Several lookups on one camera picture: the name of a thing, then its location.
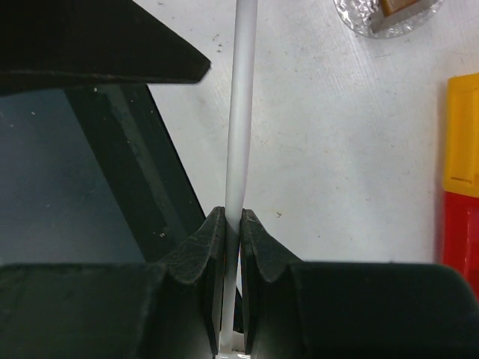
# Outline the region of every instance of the white table surface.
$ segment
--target white table surface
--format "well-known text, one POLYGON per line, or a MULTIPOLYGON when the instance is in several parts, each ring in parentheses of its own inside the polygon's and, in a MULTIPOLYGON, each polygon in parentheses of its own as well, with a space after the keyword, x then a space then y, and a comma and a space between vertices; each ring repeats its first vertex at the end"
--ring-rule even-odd
MULTIPOLYGON (((235 1, 137 2, 213 63, 200 85, 151 87, 208 213, 225 204, 235 1)), ((356 35, 332 0, 260 0, 245 207, 305 260, 434 261, 446 84, 468 73, 477 0, 390 40, 356 35)))

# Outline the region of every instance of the white plastic tube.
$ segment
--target white plastic tube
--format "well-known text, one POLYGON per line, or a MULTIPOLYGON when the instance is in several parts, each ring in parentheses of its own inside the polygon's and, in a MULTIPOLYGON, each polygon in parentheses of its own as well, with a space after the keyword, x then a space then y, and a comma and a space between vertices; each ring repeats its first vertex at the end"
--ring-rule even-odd
POLYGON ((230 352, 237 284, 240 220, 248 176, 253 103, 254 45, 257 0, 237 0, 231 82, 228 166, 226 171, 225 283, 223 289, 220 351, 230 352))

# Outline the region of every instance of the brown object in dish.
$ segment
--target brown object in dish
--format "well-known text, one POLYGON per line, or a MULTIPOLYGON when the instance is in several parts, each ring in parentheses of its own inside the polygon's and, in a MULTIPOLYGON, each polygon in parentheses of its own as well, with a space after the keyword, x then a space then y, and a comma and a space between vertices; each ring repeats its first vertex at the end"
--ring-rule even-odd
POLYGON ((438 0, 379 0, 379 10, 371 15, 371 30, 380 32, 417 15, 438 0))

